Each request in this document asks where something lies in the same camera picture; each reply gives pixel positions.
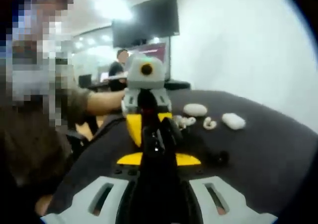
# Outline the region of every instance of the yellow robot part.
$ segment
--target yellow robot part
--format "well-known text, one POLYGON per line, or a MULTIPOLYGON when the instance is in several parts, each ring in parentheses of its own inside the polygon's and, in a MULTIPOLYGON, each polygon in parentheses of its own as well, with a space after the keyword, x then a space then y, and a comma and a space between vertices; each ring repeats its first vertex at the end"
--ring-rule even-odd
POLYGON ((141 146, 141 128, 142 128, 142 117, 141 114, 128 114, 126 116, 126 123, 130 137, 133 139, 135 144, 141 146))
MULTIPOLYGON (((143 156, 143 153, 141 153, 141 152, 128 154, 128 155, 120 158, 117 161, 117 164, 140 165, 142 156, 143 156)), ((193 156, 187 155, 187 154, 177 153, 176 159, 177 159, 178 166, 201 164, 200 160, 198 160, 197 158, 195 158, 193 156)))
POLYGON ((167 112, 167 113, 158 113, 158 118, 160 121, 162 121, 165 117, 171 118, 172 119, 172 113, 167 112))

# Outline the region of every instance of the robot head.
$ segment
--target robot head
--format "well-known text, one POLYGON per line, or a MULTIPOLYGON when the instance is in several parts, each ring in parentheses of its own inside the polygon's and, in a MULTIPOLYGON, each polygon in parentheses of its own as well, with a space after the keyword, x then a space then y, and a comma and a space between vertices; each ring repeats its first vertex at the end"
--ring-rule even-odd
POLYGON ((160 89, 164 87, 165 68, 160 59, 137 53, 126 62, 129 66, 127 87, 129 89, 160 89))

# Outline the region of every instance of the black tablecloth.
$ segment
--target black tablecloth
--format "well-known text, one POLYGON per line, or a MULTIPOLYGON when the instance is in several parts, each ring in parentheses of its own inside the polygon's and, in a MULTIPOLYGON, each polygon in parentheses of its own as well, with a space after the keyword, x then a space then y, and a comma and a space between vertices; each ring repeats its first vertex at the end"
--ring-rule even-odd
MULTIPOLYGON (((252 209, 277 215, 292 199, 310 166, 317 134, 279 112, 225 92, 181 90, 171 91, 170 97, 174 114, 181 114, 187 103, 208 107, 208 115, 218 121, 217 128, 206 131, 202 121, 198 121, 190 130, 198 139, 189 139, 188 145, 204 143, 212 151, 229 151, 229 167, 216 169, 213 174, 243 193, 252 209), (246 120, 244 130, 232 131, 222 124, 222 114, 229 112, 246 120)), ((113 119, 116 115, 108 117, 104 126, 113 119)), ((74 194, 97 177, 109 175, 113 163, 133 151, 125 122, 113 126, 72 167, 55 193, 48 213, 65 210, 74 194)))

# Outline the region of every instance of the man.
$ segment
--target man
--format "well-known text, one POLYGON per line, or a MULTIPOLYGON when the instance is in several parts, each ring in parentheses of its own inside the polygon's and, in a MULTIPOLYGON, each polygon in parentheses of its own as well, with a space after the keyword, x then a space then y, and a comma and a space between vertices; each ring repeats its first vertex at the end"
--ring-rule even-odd
POLYGON ((56 54, 52 56, 49 46, 50 28, 72 1, 0 2, 0 25, 5 26, 1 28, 2 38, 6 38, 5 49, 3 44, 1 47, 5 52, 0 54, 1 162, 5 162, 20 190, 25 190, 26 196, 21 199, 29 201, 40 215, 50 200, 43 196, 54 193, 72 163, 69 144, 56 132, 60 119, 81 124, 86 114, 105 115, 120 108, 124 95, 80 89, 55 64, 56 54))
MULTIPOLYGON (((117 61, 110 65, 108 75, 115 76, 124 72, 124 65, 129 57, 126 49, 120 49, 117 51, 117 61)), ((109 88, 111 91, 121 91, 126 87, 126 79, 110 80, 109 88)))

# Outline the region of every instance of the robot camera eye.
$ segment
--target robot camera eye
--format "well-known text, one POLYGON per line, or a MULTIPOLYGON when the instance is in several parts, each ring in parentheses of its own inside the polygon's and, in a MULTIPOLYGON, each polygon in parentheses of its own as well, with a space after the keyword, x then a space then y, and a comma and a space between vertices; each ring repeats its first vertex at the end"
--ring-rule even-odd
POLYGON ((151 64, 144 64, 141 66, 141 73, 148 76, 153 73, 153 66, 151 64))

